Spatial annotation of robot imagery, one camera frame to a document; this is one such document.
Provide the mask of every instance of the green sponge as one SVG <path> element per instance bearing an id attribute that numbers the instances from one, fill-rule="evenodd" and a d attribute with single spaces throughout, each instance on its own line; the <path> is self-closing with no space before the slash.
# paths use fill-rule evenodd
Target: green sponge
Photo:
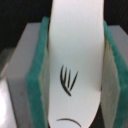
<path id="1" fill-rule="evenodd" d="M 49 18 L 44 17 L 39 31 L 39 39 L 36 46 L 35 56 L 26 76 L 29 104 L 35 128 L 47 128 L 48 95 L 48 53 L 47 32 Z"/>
<path id="2" fill-rule="evenodd" d="M 104 23 L 104 55 L 101 107 L 105 128 L 124 128 L 128 117 L 128 68 L 107 24 Z"/>

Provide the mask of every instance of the white card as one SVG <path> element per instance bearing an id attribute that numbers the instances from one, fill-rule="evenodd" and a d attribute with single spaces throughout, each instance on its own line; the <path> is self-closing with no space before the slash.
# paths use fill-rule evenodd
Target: white card
<path id="1" fill-rule="evenodd" d="M 50 127 L 88 128 L 100 104 L 103 0 L 54 0 L 49 52 Z"/>

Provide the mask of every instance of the black line drawing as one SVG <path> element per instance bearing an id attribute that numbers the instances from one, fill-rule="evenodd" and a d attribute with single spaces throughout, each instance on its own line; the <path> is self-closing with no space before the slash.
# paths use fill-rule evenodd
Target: black line drawing
<path id="1" fill-rule="evenodd" d="M 80 125 L 77 121 L 75 121 L 75 120 L 73 120 L 73 119 L 62 118 L 62 119 L 58 119 L 57 121 L 71 121 L 71 122 L 74 122 L 74 123 L 76 123 L 77 125 L 79 125 L 79 126 L 81 127 L 81 125 Z"/>
<path id="2" fill-rule="evenodd" d="M 66 92 L 69 96 L 71 96 L 71 91 L 72 91 L 72 89 L 73 89 L 73 87 L 74 87 L 74 84 L 75 84 L 75 82 L 76 82 L 76 78 L 77 78 L 77 76 L 78 76 L 78 72 L 76 73 L 75 78 L 74 78 L 74 80 L 73 80 L 73 82 L 72 82 L 72 84 L 71 84 L 71 86 L 70 86 L 71 70 L 69 71 L 68 85 L 66 86 L 67 67 L 66 67 L 66 70 L 65 70 L 64 79 L 63 79 L 63 68 L 64 68 L 64 66 L 62 66 L 61 72 L 60 72 L 60 81 L 61 81 L 61 85 L 62 85 L 63 89 L 65 90 L 65 92 Z"/>

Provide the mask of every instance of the black background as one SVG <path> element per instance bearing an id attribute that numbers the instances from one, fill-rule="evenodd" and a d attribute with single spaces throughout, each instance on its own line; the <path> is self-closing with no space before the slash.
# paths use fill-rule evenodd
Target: black background
<path id="1" fill-rule="evenodd" d="M 0 0 L 0 52 L 16 46 L 28 22 L 50 16 L 52 0 Z M 128 0 L 105 0 L 104 19 L 128 33 Z"/>

